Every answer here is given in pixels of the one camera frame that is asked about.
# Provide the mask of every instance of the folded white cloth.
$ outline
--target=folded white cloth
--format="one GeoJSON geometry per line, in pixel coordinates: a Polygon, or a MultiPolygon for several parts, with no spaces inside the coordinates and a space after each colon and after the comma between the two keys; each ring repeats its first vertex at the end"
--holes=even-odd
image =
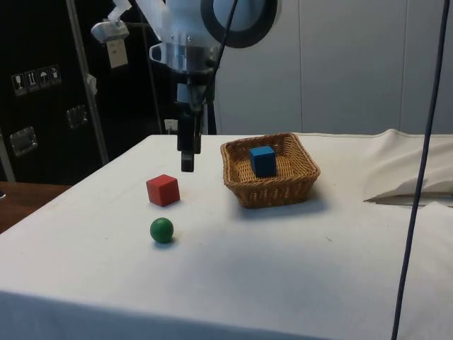
{"type": "MultiPolygon", "coordinates": [[[[364,200],[411,204],[422,156],[423,136],[388,130],[374,138],[366,153],[364,200]]],[[[436,200],[453,206],[453,137],[433,137],[421,205],[436,200]]]]}

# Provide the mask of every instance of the white tag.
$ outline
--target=white tag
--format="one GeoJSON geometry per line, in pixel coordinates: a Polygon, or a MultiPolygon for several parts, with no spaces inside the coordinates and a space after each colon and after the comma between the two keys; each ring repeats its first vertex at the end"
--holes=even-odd
{"type": "Polygon", "coordinates": [[[114,69],[122,65],[127,65],[126,45],[123,39],[107,42],[108,57],[110,66],[114,69]]]}

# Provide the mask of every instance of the black cabinet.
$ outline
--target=black cabinet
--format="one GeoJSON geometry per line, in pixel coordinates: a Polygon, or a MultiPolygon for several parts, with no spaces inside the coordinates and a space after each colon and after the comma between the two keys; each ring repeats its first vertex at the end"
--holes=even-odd
{"type": "Polygon", "coordinates": [[[5,0],[0,10],[0,128],[14,176],[76,183],[102,162],[67,5],[5,0]]]}

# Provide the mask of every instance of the wooden surface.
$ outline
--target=wooden surface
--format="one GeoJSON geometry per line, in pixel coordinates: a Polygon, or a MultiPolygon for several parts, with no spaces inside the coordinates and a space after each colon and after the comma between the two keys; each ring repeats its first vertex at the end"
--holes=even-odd
{"type": "Polygon", "coordinates": [[[0,191],[6,194],[5,198],[0,199],[0,234],[69,188],[70,186],[0,182],[0,191]]]}

